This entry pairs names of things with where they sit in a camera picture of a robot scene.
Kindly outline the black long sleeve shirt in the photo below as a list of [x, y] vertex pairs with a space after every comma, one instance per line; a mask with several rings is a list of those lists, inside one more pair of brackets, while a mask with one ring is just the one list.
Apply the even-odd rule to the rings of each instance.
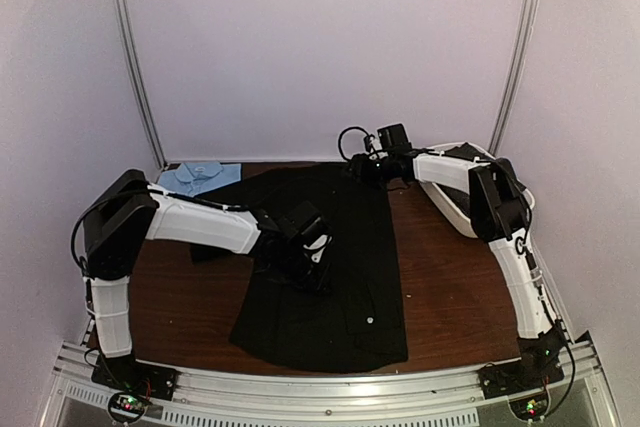
[[343, 163], [282, 167], [202, 194], [281, 216], [304, 201], [332, 240], [312, 290], [281, 268], [253, 264], [229, 341], [281, 367], [321, 373], [377, 370], [409, 357], [388, 194], [351, 177]]

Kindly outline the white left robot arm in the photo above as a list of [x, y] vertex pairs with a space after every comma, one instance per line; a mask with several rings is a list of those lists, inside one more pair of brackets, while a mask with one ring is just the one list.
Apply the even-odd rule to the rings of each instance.
[[332, 242], [320, 211], [304, 201], [276, 215], [261, 206], [187, 197], [130, 169], [81, 215], [72, 232], [84, 236], [74, 258], [89, 285], [89, 313], [97, 327], [106, 376], [123, 391], [137, 389], [144, 371], [130, 357], [129, 282], [143, 244], [167, 240], [258, 259], [307, 292], [326, 288], [324, 252]]

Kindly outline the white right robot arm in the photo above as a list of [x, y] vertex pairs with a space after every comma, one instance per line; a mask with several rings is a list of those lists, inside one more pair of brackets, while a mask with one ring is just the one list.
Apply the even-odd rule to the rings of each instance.
[[558, 316], [533, 256], [533, 207], [508, 159], [421, 149], [356, 154], [347, 161], [347, 169], [356, 179], [375, 186], [401, 179], [468, 195], [470, 226], [501, 268], [519, 337], [540, 339], [557, 328]]

